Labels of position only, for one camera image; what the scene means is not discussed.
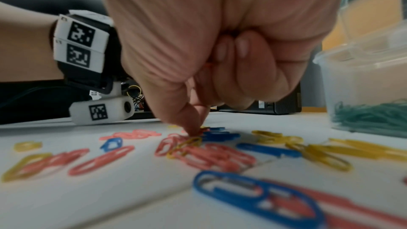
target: pile of green paper clips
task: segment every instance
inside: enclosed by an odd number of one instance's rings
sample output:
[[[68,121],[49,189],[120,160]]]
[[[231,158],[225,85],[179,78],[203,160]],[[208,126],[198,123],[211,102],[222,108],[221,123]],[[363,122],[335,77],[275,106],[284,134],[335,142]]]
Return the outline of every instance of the pile of green paper clips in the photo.
[[[349,131],[407,137],[407,99],[380,105],[335,105],[332,121]]]

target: human hand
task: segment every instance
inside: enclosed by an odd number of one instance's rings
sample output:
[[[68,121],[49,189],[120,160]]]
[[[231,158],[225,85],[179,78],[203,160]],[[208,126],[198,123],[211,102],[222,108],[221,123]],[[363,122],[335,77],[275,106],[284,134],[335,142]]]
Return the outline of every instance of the human hand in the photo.
[[[311,50],[332,30],[340,1],[105,3],[122,43],[122,64],[155,116],[196,134],[211,105],[244,109],[288,95]]]

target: black hole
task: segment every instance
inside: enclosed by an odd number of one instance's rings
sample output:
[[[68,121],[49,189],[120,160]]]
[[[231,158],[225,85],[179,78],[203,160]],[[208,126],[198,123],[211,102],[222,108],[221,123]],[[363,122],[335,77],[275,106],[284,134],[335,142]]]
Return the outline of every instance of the black hole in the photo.
[[[131,104],[130,104],[130,102],[126,101],[126,102],[124,103],[124,111],[126,111],[127,113],[130,113],[130,111],[131,111]]]

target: plastic container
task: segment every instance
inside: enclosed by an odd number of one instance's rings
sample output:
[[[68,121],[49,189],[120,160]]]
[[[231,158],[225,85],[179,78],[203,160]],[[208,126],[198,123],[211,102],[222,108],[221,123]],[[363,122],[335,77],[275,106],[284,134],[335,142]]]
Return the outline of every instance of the plastic container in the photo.
[[[381,28],[366,31],[363,26],[386,11],[388,1],[375,0],[375,11],[365,14],[368,18],[355,12],[366,0],[344,0],[339,19],[348,43],[315,56],[335,129],[407,138],[407,22],[402,0],[394,0],[399,14],[389,10],[373,23]]]

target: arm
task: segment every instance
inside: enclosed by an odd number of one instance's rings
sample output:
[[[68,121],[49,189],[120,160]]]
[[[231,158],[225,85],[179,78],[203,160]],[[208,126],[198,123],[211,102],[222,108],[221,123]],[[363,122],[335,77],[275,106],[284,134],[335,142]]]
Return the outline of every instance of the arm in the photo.
[[[63,79],[50,46],[57,19],[0,3],[0,82]]]

